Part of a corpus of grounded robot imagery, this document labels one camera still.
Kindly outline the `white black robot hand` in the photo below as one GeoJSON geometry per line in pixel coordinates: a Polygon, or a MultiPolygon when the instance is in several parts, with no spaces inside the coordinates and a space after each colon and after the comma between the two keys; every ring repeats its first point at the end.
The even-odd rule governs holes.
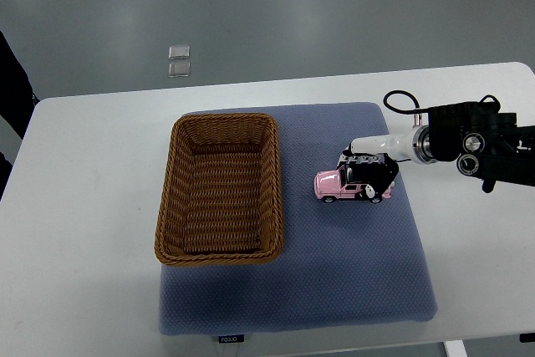
{"type": "Polygon", "coordinates": [[[399,173],[401,161],[420,162],[417,153],[420,129],[405,135],[378,135],[352,140],[339,156],[345,181],[364,186],[355,194],[358,201],[379,203],[399,173]]]}

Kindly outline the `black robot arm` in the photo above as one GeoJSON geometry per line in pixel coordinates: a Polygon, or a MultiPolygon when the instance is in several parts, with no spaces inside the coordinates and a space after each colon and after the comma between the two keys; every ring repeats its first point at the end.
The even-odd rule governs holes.
{"type": "Polygon", "coordinates": [[[437,161],[456,163],[463,176],[482,180],[485,193],[497,182],[534,185],[534,127],[519,126],[493,95],[479,101],[433,106],[427,146],[437,161]]]}

